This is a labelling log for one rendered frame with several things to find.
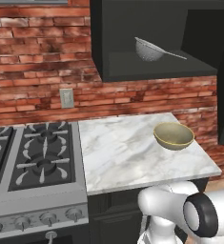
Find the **grey gas hob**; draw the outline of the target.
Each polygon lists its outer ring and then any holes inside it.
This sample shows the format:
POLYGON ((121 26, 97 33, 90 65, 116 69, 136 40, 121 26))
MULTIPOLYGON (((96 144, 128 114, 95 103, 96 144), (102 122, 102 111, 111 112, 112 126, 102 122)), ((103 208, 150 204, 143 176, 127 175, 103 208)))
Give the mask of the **grey gas hob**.
POLYGON ((76 122, 55 122, 0 128, 0 244, 89 244, 88 199, 76 122), (67 210, 79 209, 74 222, 67 210), (51 227, 44 213, 56 215, 51 227), (19 217, 29 227, 15 228, 19 217))

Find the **silver mesh tea strainer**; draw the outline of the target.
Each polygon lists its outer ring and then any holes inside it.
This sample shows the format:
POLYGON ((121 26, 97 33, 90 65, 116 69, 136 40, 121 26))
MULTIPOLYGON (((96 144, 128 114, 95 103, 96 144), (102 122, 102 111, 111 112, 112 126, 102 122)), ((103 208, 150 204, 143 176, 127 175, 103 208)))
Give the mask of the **silver mesh tea strainer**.
POLYGON ((146 40, 135 37, 135 50, 137 55, 147 62, 158 61, 164 54, 168 54, 177 58, 186 60, 186 57, 165 51, 155 44, 152 44, 146 40))

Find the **beige bowl with yellow rim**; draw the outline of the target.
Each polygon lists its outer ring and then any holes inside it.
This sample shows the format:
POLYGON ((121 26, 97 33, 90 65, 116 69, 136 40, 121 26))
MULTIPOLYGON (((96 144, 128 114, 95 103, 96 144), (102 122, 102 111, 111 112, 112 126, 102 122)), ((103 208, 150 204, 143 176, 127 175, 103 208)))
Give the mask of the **beige bowl with yellow rim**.
POLYGON ((165 149, 180 151, 194 141, 194 133, 187 126, 176 122, 161 122, 154 127, 157 143, 165 149))

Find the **dark open wall cabinet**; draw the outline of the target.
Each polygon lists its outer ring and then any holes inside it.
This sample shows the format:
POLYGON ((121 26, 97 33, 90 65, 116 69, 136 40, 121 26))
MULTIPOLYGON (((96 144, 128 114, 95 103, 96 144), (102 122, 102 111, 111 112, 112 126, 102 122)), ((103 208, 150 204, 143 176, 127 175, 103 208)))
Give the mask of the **dark open wall cabinet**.
POLYGON ((90 0, 92 60, 104 82, 208 76, 224 51, 224 0, 90 0), (143 61, 135 37, 186 57, 143 61))

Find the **dark base cabinet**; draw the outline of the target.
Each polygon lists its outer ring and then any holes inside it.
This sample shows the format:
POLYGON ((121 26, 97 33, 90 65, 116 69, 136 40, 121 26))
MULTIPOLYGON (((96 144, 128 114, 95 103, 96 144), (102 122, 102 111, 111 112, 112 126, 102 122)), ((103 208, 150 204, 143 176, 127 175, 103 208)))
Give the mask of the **dark base cabinet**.
POLYGON ((141 188, 88 194, 91 244, 137 244, 142 213, 137 197, 141 188))

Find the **grey wall socket plate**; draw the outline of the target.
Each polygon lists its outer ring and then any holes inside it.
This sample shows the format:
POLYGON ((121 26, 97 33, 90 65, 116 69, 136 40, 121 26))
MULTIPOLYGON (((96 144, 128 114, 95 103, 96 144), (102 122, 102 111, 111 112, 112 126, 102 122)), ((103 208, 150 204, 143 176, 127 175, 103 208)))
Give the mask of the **grey wall socket plate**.
POLYGON ((60 89, 61 107, 64 109, 70 109, 74 107, 73 90, 72 89, 60 89))

